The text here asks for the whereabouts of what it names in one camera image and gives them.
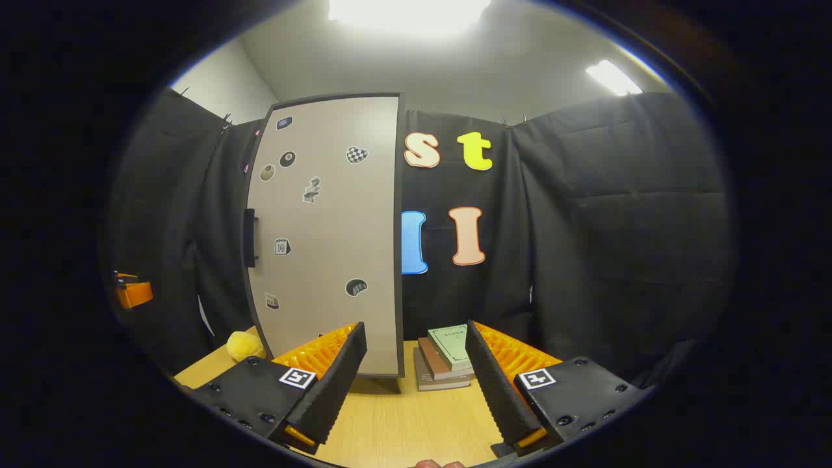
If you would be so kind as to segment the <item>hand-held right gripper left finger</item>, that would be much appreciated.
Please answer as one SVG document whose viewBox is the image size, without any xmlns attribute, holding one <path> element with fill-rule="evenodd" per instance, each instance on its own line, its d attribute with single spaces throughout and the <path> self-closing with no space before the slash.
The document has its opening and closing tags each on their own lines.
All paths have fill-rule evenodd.
<svg viewBox="0 0 832 468">
<path fill-rule="evenodd" d="M 366 352 L 365 323 L 355 322 L 274 359 L 246 356 L 189 395 L 268 441 L 314 455 Z"/>
</svg>

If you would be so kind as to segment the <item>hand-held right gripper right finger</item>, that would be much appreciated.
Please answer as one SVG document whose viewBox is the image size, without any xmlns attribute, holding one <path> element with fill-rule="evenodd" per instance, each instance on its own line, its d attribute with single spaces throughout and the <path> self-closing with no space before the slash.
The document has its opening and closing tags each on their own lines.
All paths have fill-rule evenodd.
<svg viewBox="0 0 832 468">
<path fill-rule="evenodd" d="M 465 349 L 503 444 L 518 456 L 599 432 L 651 394 L 593 359 L 558 359 L 472 320 Z"/>
</svg>

